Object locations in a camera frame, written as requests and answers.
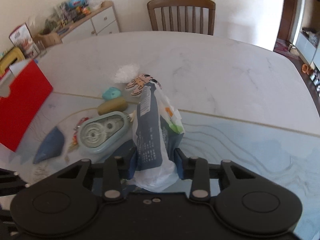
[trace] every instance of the clear glass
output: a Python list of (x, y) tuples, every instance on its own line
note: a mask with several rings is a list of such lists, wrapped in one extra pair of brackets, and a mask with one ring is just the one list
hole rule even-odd
[(47, 50), (45, 49), (42, 41), (37, 41), (36, 42), (36, 46), (37, 48), (39, 49), (39, 57), (43, 57), (46, 53), (47, 53)]

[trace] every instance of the blue package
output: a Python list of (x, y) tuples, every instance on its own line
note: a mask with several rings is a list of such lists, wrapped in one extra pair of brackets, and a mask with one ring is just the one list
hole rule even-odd
[(106, 90), (103, 95), (102, 98), (106, 101), (114, 99), (114, 98), (118, 98), (122, 95), (121, 90), (115, 87), (110, 87), (108, 90)]
[(70, 0), (68, 5), (70, 8), (76, 8), (78, 6), (83, 6), (84, 3), (84, 0)]
[(55, 126), (40, 144), (37, 154), (33, 159), (33, 164), (61, 155), (63, 145), (64, 136), (58, 127)]

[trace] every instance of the red storage box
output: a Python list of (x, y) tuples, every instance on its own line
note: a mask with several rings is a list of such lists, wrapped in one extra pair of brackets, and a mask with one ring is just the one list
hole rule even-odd
[(0, 80), (0, 143), (15, 151), (53, 88), (34, 60), (9, 68)]

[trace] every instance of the wooden door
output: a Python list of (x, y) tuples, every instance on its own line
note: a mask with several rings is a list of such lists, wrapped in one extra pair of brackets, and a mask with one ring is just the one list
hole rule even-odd
[(296, 14), (297, 0), (284, 0), (278, 38), (288, 41)]

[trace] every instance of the teal toy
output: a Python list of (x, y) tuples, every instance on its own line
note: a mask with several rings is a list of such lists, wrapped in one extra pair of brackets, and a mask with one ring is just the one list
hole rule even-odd
[(110, 87), (108, 90), (106, 90), (103, 95), (102, 98), (106, 101), (114, 99), (114, 98), (118, 98), (122, 96), (121, 90), (118, 88), (114, 88), (114, 87)]

